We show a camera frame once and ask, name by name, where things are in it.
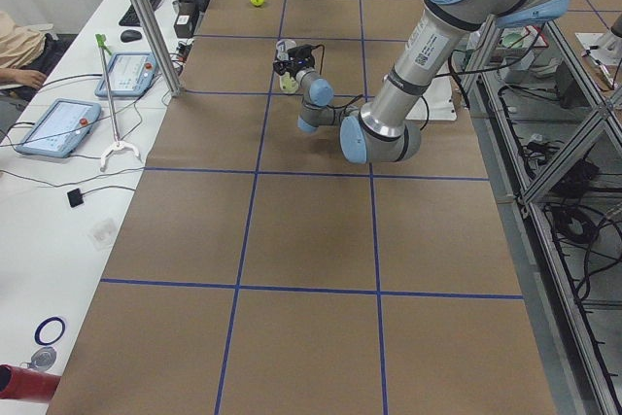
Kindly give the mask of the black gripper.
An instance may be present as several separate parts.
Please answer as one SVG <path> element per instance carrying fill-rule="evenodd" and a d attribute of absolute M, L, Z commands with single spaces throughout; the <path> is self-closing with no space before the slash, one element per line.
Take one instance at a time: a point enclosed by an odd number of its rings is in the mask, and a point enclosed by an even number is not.
<path fill-rule="evenodd" d="M 289 74 L 291 77 L 295 77 L 298 72 L 304 69 L 313 68 L 314 61 L 292 61 L 288 60 L 275 60 L 272 63 L 273 71 L 283 77 L 286 74 Z"/>

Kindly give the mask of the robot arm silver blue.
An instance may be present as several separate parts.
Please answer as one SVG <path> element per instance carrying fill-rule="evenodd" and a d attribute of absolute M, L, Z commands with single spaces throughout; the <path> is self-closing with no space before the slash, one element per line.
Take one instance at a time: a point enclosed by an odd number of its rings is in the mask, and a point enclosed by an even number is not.
<path fill-rule="evenodd" d="M 488 16 L 501 28 L 545 23 L 561 17 L 570 0 L 424 0 L 420 21 L 375 98 L 361 107 L 333 111 L 333 90 L 315 69 L 311 46 L 280 52 L 274 71 L 290 75 L 304 93 L 298 126 L 313 132 L 322 125 L 340 128 L 340 146 L 352 163 L 398 162 L 421 144 L 419 126 L 408 114 L 424 95 L 450 53 Z"/>

